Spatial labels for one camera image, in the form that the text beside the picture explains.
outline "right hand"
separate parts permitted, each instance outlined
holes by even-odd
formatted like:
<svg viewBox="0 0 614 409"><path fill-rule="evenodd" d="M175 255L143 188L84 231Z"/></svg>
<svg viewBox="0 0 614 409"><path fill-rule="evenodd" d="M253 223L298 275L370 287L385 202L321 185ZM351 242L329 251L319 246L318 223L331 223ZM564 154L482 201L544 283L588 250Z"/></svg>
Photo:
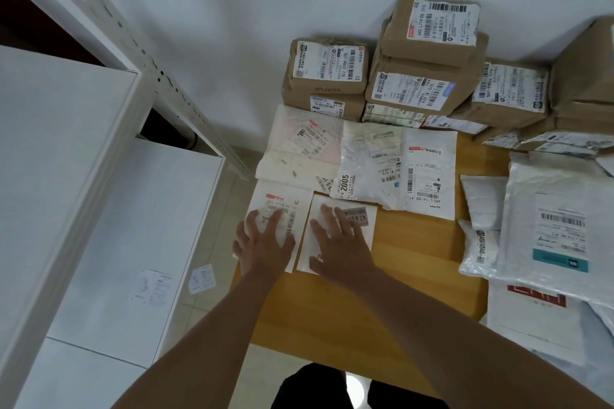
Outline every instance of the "right hand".
<svg viewBox="0 0 614 409"><path fill-rule="evenodd" d="M328 233L316 220L310 221L322 252L321 261L315 257L310 258L311 270L350 291L363 288L377 268L361 227L353 220L348 220L339 207L335 207L333 213L331 207L322 204L320 210Z"/></svg>

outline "cardboard box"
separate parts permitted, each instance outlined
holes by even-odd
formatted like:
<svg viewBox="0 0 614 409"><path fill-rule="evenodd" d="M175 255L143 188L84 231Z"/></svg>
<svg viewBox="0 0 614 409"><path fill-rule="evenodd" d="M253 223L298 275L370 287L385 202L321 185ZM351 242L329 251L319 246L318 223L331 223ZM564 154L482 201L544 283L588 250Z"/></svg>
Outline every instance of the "cardboard box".
<svg viewBox="0 0 614 409"><path fill-rule="evenodd" d="M487 58L480 84L449 116L492 127L522 128L546 118L547 87L546 67Z"/></svg>
<svg viewBox="0 0 614 409"><path fill-rule="evenodd" d="M488 36L478 33L477 47L469 63L456 68L385 56L379 42L366 87L366 101L411 112L447 116L480 83L487 45Z"/></svg>
<svg viewBox="0 0 614 409"><path fill-rule="evenodd" d="M386 105L366 104L362 116L363 123L380 123L382 125L397 125L406 128L419 128L426 115L424 113L410 112Z"/></svg>
<svg viewBox="0 0 614 409"><path fill-rule="evenodd" d="M361 42L295 39L290 46L290 86L316 94L362 94L368 64L368 50Z"/></svg>
<svg viewBox="0 0 614 409"><path fill-rule="evenodd" d="M614 150L614 124L550 116L518 130L518 138L522 142L518 150L544 150L557 154L573 154L575 151L578 155L595 156Z"/></svg>
<svg viewBox="0 0 614 409"><path fill-rule="evenodd" d="M422 123L421 128L429 130L454 130L468 135L476 135L484 131L487 126L466 120L456 120L454 118L429 115Z"/></svg>
<svg viewBox="0 0 614 409"><path fill-rule="evenodd" d="M385 56L465 66L477 46L480 6L470 2L397 0L382 38Z"/></svg>
<svg viewBox="0 0 614 409"><path fill-rule="evenodd" d="M289 64L281 86L284 104L290 107L323 113L353 122L359 122L365 109L365 96L362 94L312 94L290 87Z"/></svg>
<svg viewBox="0 0 614 409"><path fill-rule="evenodd" d="M557 116L614 122L614 103L592 102L586 100L570 100L567 102L562 102L557 97L555 89L555 86L559 84L559 81L557 81L556 77L556 67L553 67L550 71L548 94L550 98L550 103L557 104Z"/></svg>
<svg viewBox="0 0 614 409"><path fill-rule="evenodd" d="M518 132L505 128L487 128L485 131L475 135L473 141L504 149L517 149L520 145Z"/></svg>
<svg viewBox="0 0 614 409"><path fill-rule="evenodd" d="M569 44L555 60L555 110L580 101L614 104L614 16L603 16Z"/></svg>

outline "left hand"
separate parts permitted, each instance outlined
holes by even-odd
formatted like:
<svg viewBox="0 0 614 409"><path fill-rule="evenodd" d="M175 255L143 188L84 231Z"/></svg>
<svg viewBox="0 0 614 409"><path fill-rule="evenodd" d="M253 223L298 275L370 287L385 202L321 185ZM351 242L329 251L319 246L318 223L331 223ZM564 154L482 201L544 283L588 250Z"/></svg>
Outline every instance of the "left hand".
<svg viewBox="0 0 614 409"><path fill-rule="evenodd" d="M248 214L245 223L241 221L237 225L237 239L232 243L232 250L239 258L243 275L253 272L275 282L284 273L296 241L294 235L289 234L283 246L277 243L275 230L282 213L281 209L273 212L262 233L256 226L257 210Z"/></svg>

